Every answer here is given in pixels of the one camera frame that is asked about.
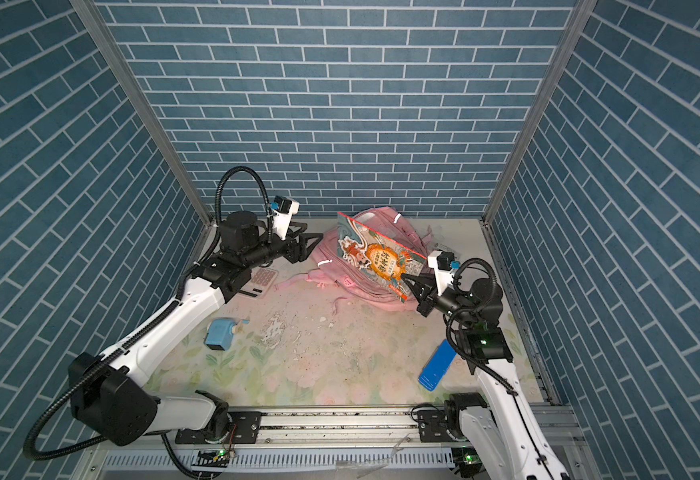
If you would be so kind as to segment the colourful illustrated book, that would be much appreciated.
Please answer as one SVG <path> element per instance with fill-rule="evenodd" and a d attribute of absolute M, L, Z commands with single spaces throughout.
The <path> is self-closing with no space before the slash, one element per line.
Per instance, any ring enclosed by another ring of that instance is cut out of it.
<path fill-rule="evenodd" d="M 427 269 L 427 240 L 391 207 L 354 216 L 340 213 L 337 220 L 337 256 L 395 302 L 408 301 L 412 292 L 401 275 L 418 275 Z"/>

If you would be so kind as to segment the pink student backpack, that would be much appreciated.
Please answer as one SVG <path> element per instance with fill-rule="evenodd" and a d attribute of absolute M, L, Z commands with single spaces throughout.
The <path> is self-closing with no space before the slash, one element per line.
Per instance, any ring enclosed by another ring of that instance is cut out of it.
<path fill-rule="evenodd" d="M 388 312 L 414 311 L 418 303 L 402 276 L 430 273 L 427 257 L 435 245 L 431 229 L 420 235 L 392 207 L 371 208 L 354 216 L 340 213 L 309 256 L 316 267 L 276 288 L 299 282 L 339 287 L 347 299 L 357 298 Z"/>

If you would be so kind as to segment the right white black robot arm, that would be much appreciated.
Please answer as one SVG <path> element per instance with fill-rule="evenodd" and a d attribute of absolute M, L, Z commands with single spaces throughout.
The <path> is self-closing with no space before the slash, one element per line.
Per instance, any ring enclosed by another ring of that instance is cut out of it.
<path fill-rule="evenodd" d="M 463 290 L 440 289 L 433 274 L 403 276 L 417 311 L 443 314 L 446 341 L 478 381 L 483 400 L 448 403 L 450 429 L 469 441 L 491 479 L 568 479 L 520 386 L 513 353 L 499 325 L 504 292 L 494 275 Z"/>

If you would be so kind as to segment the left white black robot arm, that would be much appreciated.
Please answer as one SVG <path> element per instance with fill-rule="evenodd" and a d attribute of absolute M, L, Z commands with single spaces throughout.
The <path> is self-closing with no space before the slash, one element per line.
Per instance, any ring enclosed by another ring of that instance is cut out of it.
<path fill-rule="evenodd" d="M 196 431 L 208 443 L 225 440 L 232 430 L 226 401 L 202 390 L 161 396 L 145 386 L 202 320 L 242 291 L 255 268 L 279 258 L 303 262 L 322 238 L 288 214 L 276 213 L 267 221 L 249 211 L 230 214 L 219 223 L 204 257 L 184 275 L 174 298 L 101 354 L 82 354 L 70 365 L 72 416 L 119 446 L 170 430 Z"/>

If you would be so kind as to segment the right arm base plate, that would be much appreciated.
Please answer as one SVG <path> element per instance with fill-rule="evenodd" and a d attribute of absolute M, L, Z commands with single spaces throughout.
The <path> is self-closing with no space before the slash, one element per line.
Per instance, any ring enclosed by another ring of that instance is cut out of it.
<path fill-rule="evenodd" d="M 457 422 L 433 405 L 416 405 L 409 415 L 423 443 L 468 442 Z"/>

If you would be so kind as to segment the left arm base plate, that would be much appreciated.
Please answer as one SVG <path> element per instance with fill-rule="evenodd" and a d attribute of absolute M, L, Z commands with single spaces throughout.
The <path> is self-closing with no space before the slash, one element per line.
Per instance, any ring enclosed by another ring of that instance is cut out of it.
<path fill-rule="evenodd" d="M 179 445 L 254 444 L 258 438 L 262 413 L 233 411 L 211 420 L 200 430 L 182 429 L 175 437 Z"/>

